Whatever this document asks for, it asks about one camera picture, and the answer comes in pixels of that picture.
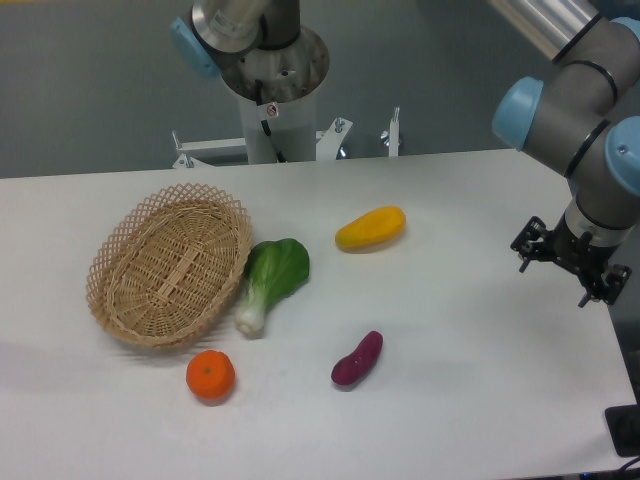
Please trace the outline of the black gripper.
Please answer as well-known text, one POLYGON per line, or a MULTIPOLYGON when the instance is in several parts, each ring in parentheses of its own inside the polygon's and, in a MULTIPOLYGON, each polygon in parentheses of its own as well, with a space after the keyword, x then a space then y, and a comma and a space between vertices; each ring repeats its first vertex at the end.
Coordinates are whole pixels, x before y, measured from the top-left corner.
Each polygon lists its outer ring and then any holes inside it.
POLYGON ((603 243, 602 234, 607 233, 582 212, 565 212, 550 231, 539 217, 532 216, 511 242, 510 249, 521 261, 520 273, 532 261, 554 260, 575 274, 585 289, 578 303, 580 308, 591 301, 614 305, 631 277, 631 268, 620 264, 608 266, 613 247, 603 243))

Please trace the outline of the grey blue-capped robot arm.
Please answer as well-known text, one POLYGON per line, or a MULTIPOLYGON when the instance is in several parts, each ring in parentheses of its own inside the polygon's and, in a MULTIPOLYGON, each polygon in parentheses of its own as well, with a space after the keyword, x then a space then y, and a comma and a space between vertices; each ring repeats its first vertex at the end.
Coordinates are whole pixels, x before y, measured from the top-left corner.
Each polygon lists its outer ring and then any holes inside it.
MULTIPOLYGON (((556 78, 518 80, 494 134, 565 177, 576 192, 554 228, 531 219, 512 243, 524 263, 575 275, 586 301, 613 304, 631 269, 610 257, 639 222, 639 120, 608 112, 639 81, 639 23, 608 20, 586 1, 497 1, 494 8, 559 66, 556 78)), ((196 1, 170 27, 200 75, 238 99, 252 163, 316 160, 313 96, 326 78, 324 41, 296 1, 196 1)))

